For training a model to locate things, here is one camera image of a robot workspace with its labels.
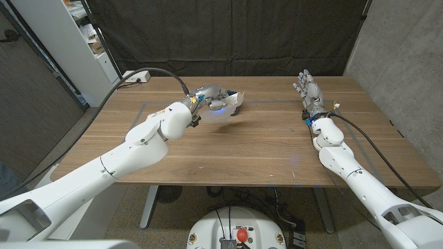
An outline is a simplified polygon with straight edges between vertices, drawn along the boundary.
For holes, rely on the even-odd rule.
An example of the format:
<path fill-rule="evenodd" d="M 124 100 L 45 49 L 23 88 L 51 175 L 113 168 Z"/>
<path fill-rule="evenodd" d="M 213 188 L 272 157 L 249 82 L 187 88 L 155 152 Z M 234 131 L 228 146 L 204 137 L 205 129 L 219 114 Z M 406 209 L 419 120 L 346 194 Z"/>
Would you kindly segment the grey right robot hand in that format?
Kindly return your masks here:
<path fill-rule="evenodd" d="M 313 121 L 326 115 L 323 92 L 307 69 L 299 73 L 298 82 L 293 83 L 293 87 L 302 99 L 304 106 L 302 111 L 303 120 Z"/>

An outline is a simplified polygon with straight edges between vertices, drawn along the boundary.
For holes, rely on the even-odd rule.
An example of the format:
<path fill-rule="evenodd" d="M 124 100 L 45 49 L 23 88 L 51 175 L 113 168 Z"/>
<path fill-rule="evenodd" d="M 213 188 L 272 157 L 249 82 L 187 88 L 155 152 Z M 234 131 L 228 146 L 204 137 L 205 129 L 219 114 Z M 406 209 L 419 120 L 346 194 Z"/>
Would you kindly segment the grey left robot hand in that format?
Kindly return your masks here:
<path fill-rule="evenodd" d="M 193 116 L 199 115 L 204 122 L 225 122 L 235 115 L 243 100 L 242 93 L 212 84 L 187 94 L 181 102 Z"/>

